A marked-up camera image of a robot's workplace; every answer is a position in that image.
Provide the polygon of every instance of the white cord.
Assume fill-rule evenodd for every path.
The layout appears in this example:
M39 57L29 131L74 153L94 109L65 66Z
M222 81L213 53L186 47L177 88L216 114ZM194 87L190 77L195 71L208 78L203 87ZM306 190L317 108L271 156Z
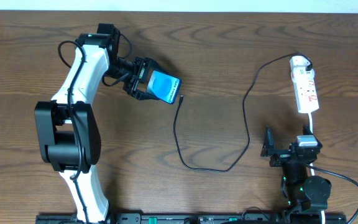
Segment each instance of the white cord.
M308 115L309 115L309 129L310 132L313 133L313 119L311 117L311 113L308 113ZM310 169L310 174L315 175L314 169ZM326 214L324 213L324 211L321 211L320 219L321 219L321 224L326 223Z

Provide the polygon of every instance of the white wall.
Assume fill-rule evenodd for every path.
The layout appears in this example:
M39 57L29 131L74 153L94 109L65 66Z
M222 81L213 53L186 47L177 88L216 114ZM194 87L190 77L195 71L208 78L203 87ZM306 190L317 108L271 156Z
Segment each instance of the white wall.
M358 0L0 0L0 10L358 13Z

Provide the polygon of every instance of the wooden tabletop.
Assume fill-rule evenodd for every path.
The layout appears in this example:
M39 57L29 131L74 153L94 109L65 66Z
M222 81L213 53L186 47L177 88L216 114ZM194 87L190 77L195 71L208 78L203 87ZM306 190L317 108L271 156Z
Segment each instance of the wooden tabletop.
M225 169L247 143L242 98L264 63L299 51L314 64L320 109L315 166L358 181L358 15L265 13L0 11L0 223L33 223L39 213L75 212L70 191L40 156L34 107L66 79L57 45L99 22L115 23L135 56L155 59L183 80L177 122L187 163ZM128 50L122 40L119 55ZM71 61L73 47L64 47ZM264 68L246 100L250 146L224 174L186 169L172 124L177 102L137 101L100 84L93 111L102 138L104 193L116 208L145 213L242 212L287 205L280 168L260 157L264 128L286 148L308 124L296 110L289 58ZM328 211L350 218L358 188L332 182Z

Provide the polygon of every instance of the power strip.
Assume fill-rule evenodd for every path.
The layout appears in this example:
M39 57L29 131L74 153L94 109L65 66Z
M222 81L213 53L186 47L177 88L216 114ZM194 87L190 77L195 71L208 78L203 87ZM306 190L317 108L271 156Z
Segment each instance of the power strip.
M299 113L311 113L319 108L313 79L314 70L306 71L309 64L310 62L303 56L294 56L290 60L291 79Z

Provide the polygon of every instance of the wooden table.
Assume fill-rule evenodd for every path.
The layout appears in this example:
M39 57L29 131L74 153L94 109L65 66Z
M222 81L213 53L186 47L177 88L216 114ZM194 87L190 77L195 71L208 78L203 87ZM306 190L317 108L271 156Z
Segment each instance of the wooden table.
M41 160L34 107L66 79L57 45L96 32L99 22L115 23L131 40L131 60L154 58L183 80L178 140L187 163L198 167L225 169L245 146L241 101L255 71L285 54L307 55L320 103L314 133L324 145L315 165L358 181L357 14L0 11L0 223L75 212L66 183ZM73 48L63 54L72 60ZM246 101L250 147L225 174L183 167L172 134L177 103L137 101L120 86L100 85L93 105L103 142L98 167L111 204L154 213L284 207L282 171L259 155L266 125L286 148L308 123L296 112L288 61L261 71ZM333 184L328 210L350 218L358 189L319 175Z

